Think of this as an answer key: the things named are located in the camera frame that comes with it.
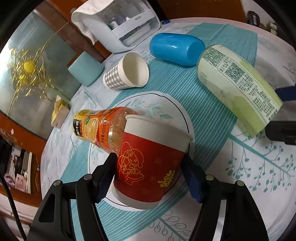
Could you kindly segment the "yellow tissue box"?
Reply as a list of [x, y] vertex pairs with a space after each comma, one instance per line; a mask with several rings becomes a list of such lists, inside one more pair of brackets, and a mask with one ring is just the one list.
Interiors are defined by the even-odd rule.
[[69, 105], [59, 95], [56, 97], [54, 103], [54, 110], [51, 118], [51, 126], [54, 128], [61, 128], [67, 115], [69, 114]]

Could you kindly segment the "white countertop appliance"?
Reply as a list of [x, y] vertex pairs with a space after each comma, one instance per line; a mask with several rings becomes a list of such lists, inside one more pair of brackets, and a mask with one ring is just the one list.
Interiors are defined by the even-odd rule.
[[147, 1], [113, 1], [93, 18], [83, 23], [111, 53], [132, 50], [155, 33], [161, 23]]

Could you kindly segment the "teal ceramic canister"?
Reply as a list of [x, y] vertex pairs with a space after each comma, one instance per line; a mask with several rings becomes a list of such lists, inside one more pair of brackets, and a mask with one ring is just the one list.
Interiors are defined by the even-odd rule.
[[68, 71], [85, 87], [92, 85], [104, 72], [104, 65], [83, 52], [68, 67]]

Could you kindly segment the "white cloth on appliance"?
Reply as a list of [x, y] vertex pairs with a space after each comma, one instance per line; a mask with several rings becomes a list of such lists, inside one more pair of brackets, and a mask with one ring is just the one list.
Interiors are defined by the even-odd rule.
[[86, 1], [83, 5], [79, 6], [71, 15], [71, 22], [80, 30], [80, 32], [87, 37], [94, 45], [97, 38], [90, 31], [89, 27], [83, 23], [86, 17], [93, 18], [97, 13], [100, 13], [107, 8], [113, 0], [91, 0]]

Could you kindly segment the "green labelled bottle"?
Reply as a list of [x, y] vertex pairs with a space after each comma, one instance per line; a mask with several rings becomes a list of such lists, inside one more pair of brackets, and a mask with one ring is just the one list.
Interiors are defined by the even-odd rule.
[[270, 123], [283, 105], [252, 65], [222, 45], [211, 45], [203, 51], [197, 63], [197, 75], [252, 137]]

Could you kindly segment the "red paper cup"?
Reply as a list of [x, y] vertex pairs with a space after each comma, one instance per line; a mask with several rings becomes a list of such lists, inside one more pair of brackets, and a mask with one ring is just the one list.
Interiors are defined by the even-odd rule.
[[157, 207], [180, 175], [192, 139], [188, 132], [159, 120], [127, 115], [113, 195], [132, 208]]

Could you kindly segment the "frosted glass door gold ornament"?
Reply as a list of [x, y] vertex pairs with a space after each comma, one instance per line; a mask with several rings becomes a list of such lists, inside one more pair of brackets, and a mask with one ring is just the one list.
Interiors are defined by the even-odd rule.
[[53, 14], [32, 11], [1, 51], [1, 112], [47, 139], [56, 97], [69, 102], [80, 83], [68, 71], [76, 56], [67, 33], [71, 25]]

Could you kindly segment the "orange juice bottle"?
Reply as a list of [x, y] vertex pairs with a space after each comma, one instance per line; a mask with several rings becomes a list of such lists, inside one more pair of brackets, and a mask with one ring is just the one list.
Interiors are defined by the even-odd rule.
[[81, 140], [89, 141], [107, 153], [119, 153], [126, 125], [126, 116], [138, 114], [126, 107], [104, 110], [83, 109], [73, 119], [73, 132]]

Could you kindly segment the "grey checkered paper cup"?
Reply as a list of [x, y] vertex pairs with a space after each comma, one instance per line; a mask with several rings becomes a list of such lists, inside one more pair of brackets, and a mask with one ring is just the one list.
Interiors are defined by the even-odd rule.
[[125, 54], [102, 78], [104, 86], [111, 90], [144, 87], [148, 80], [147, 63], [142, 56], [133, 52]]

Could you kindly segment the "blue plastic cup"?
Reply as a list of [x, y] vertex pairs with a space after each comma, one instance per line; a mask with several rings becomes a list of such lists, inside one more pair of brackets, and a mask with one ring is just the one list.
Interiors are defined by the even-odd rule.
[[176, 33], [159, 33], [149, 43], [152, 56], [188, 67], [197, 64], [205, 49], [199, 38]]

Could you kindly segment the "small blue cap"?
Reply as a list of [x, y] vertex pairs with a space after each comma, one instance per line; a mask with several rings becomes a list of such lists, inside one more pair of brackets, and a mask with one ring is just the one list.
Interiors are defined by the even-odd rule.
[[170, 23], [170, 20], [164, 20], [164, 21], [162, 21], [162, 24], [163, 25], [166, 25], [166, 24], [169, 24]]

